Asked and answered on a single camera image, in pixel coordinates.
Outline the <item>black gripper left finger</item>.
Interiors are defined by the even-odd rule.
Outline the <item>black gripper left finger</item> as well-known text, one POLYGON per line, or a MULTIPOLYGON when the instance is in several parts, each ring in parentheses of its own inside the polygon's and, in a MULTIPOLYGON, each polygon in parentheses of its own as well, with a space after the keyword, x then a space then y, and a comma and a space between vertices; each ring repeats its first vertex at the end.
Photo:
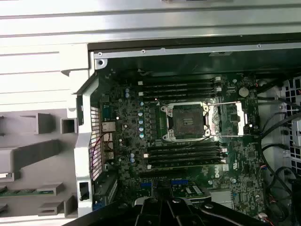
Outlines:
POLYGON ((157 186, 153 196, 136 200, 134 206, 125 202, 113 202, 71 222, 71 226, 159 226, 163 203, 166 200, 164 187, 157 186))

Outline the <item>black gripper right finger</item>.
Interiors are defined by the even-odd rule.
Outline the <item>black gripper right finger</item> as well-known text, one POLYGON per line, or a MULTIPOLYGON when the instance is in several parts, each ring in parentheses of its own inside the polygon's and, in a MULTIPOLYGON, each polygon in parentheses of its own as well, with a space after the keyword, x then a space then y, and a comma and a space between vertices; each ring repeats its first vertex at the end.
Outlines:
POLYGON ((212 201, 204 201, 195 208, 190 200, 173 195, 171 186, 165 186, 165 204, 178 226, 267 226, 267 222, 212 201))

